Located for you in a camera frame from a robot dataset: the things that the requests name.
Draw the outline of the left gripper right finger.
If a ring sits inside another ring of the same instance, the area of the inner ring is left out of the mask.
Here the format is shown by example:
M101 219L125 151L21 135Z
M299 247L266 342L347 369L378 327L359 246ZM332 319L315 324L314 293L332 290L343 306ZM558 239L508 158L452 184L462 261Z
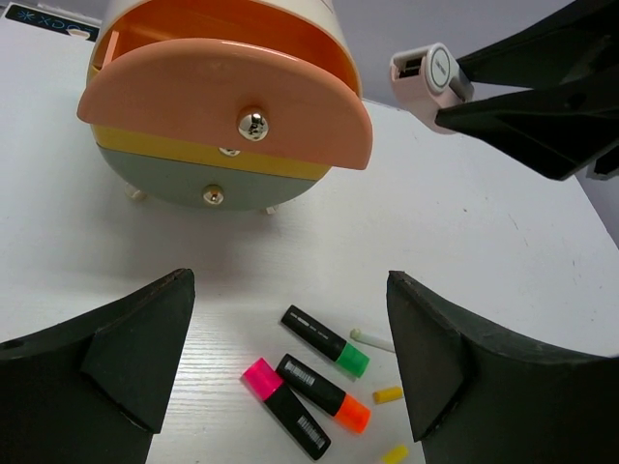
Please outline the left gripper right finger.
M387 311L428 463L614 463L618 361L516 333L400 271Z

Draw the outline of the green cap black highlighter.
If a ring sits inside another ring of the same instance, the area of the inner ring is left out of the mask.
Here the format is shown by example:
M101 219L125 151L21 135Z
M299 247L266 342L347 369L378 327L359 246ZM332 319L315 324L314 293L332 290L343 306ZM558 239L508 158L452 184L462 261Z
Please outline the green cap black highlighter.
M280 322L317 352L354 378L366 372L369 357L324 324L291 305Z

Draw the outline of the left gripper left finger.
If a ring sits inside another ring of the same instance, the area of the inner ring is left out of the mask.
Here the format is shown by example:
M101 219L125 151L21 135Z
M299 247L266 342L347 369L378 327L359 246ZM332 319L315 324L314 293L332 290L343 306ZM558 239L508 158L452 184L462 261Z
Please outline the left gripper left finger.
M178 269L1 344L4 463L143 463L161 433L195 300Z

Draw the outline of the pink white mini stapler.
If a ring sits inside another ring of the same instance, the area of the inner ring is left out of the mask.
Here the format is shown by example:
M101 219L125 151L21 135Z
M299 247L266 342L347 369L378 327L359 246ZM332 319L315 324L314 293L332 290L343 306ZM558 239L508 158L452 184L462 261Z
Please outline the pink white mini stapler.
M443 43L433 43L394 54L390 62L393 92L400 106L430 130L453 134L438 126L441 109L473 100L474 87Z

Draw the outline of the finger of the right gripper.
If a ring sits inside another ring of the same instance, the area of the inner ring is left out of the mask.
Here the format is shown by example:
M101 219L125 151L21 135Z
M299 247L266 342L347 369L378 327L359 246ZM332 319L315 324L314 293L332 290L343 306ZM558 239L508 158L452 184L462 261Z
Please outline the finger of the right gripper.
M563 181L592 165L618 175L618 67L558 86L442 109L436 124L479 140L542 176Z
M472 82L528 89L603 73L618 65L618 3L574 1L457 62Z

